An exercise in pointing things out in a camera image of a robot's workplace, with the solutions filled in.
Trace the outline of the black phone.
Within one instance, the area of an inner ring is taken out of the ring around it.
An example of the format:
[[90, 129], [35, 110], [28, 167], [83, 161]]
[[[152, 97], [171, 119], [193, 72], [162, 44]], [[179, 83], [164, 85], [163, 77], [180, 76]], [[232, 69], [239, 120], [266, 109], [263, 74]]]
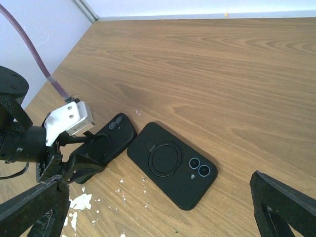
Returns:
[[118, 157], [136, 138], [137, 132], [128, 116], [124, 113], [117, 114], [96, 134], [107, 134], [110, 139], [109, 146], [93, 145], [88, 148], [91, 159], [104, 166]]
[[218, 175], [214, 163], [156, 122], [146, 124], [127, 155], [185, 211], [198, 204]]

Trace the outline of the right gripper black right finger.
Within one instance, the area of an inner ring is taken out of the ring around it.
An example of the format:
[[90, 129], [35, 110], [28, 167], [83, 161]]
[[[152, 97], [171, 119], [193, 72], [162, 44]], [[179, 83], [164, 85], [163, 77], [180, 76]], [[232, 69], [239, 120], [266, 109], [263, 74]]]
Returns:
[[262, 237], [316, 235], [316, 200], [275, 178], [255, 171], [250, 180], [254, 217]]

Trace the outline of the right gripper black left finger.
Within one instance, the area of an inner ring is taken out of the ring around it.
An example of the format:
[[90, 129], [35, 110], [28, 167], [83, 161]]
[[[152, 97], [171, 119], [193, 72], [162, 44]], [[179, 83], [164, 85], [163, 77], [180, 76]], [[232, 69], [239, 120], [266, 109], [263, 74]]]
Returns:
[[0, 205], [0, 235], [59, 237], [70, 207], [69, 187], [54, 175]]

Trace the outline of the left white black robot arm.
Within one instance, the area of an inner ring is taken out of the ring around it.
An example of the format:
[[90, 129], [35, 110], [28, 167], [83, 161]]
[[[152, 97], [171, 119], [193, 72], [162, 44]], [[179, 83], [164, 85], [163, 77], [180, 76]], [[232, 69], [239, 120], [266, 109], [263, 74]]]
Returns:
[[29, 84], [18, 73], [0, 68], [0, 159], [5, 163], [35, 163], [37, 182], [60, 175], [67, 183], [85, 183], [112, 160], [105, 133], [75, 137], [68, 131], [77, 123], [76, 102], [49, 113], [34, 126], [21, 107]]

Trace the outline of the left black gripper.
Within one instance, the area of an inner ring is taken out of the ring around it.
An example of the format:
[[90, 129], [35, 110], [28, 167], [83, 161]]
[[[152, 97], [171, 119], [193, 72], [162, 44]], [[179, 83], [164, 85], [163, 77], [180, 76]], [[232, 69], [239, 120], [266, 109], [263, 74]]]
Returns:
[[63, 161], [60, 147], [79, 143], [87, 148], [100, 144], [109, 146], [110, 139], [107, 134], [92, 134], [89, 131], [79, 137], [61, 133], [50, 147], [46, 147], [44, 156], [36, 163], [36, 181], [41, 183], [60, 175], [67, 184], [84, 184], [95, 174], [103, 172], [103, 164], [81, 154], [71, 153], [68, 161]]

